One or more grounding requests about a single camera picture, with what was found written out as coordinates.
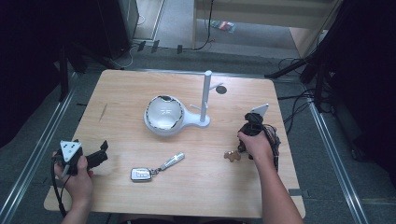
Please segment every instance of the gray floor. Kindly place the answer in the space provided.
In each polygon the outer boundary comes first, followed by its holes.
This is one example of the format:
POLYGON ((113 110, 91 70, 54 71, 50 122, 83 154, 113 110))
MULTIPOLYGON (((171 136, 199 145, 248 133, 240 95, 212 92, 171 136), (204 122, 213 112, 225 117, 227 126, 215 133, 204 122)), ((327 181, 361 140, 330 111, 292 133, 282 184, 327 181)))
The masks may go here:
MULTIPOLYGON (((181 2, 184 1, 166 1, 161 25, 156 35, 156 39, 161 39, 160 46, 175 48, 172 46, 177 44, 188 46, 190 43, 190 32, 186 32, 186 30, 189 26, 191 27, 191 24, 185 17, 177 17, 177 15, 188 16, 190 14, 188 11, 178 8, 177 4, 179 6, 184 4, 182 6, 185 7, 191 5, 189 5, 190 2, 181 2)), ((198 42, 205 39, 205 27, 202 28, 202 32, 197 35, 198 42)), ((236 23, 236 30, 233 34, 214 31, 213 36, 216 38, 216 42, 212 43, 211 47, 208 46, 210 49, 199 52, 185 51, 177 55, 176 51, 172 49, 161 49, 157 53, 150 53, 149 47, 140 52, 136 52, 134 49, 131 51, 133 63, 127 69, 160 69, 199 73, 211 69, 219 75, 263 78, 264 74, 277 71, 278 63, 282 59, 298 57, 288 29, 283 27, 258 27, 257 25, 236 23), (265 34, 260 34, 261 28, 266 30, 265 34), (252 40, 246 41, 246 35, 249 32, 252 33, 252 40)), ((117 62, 129 63, 130 60, 130 55, 126 54, 117 62)), ((89 102, 97 79, 105 69, 96 62, 87 61, 89 69, 86 74, 78 75, 76 83, 73 85, 75 92, 69 107, 60 120, 56 132, 49 140, 48 146, 44 148, 43 158, 37 159, 37 170, 30 174, 32 180, 28 188, 22 189, 23 198, 20 202, 15 202, 15 205, 18 206, 13 211, 15 214, 12 214, 13 218, 10 223, 56 223, 62 220, 59 212, 46 211, 43 207, 44 199, 50 189, 50 153, 58 148, 60 140, 72 138, 78 121, 83 115, 84 105, 89 102)), ((288 63, 289 61, 283 61, 281 67, 288 63)), ((298 74, 294 72, 274 80, 274 82, 279 97, 297 95, 304 90, 298 81, 298 74)), ((42 144, 42 141, 38 139, 45 131, 53 111, 58 106, 59 93, 59 88, 55 89, 25 123, 17 137, 0 149, 0 162, 3 164, 0 166, 2 173, 0 176, 0 202, 2 204, 6 203, 10 190, 15 187, 14 184, 17 183, 23 172, 24 164, 32 156, 35 147, 42 144)), ((284 119, 291 114, 292 103, 292 100, 279 102, 284 119)), ((322 116, 326 120, 327 129, 361 199, 369 222, 396 223, 396 216, 394 216, 396 190, 390 184, 388 174, 375 163, 354 161, 350 155, 348 141, 335 117, 331 114, 322 116)), ((346 196, 329 158, 328 149, 323 143, 316 121, 309 109, 296 116, 288 138, 303 192, 306 210, 305 223, 354 223, 346 196)), ((106 223, 107 216, 108 214, 92 213, 89 223, 106 223)), ((110 223, 116 223, 116 219, 117 214, 112 216, 110 223)))

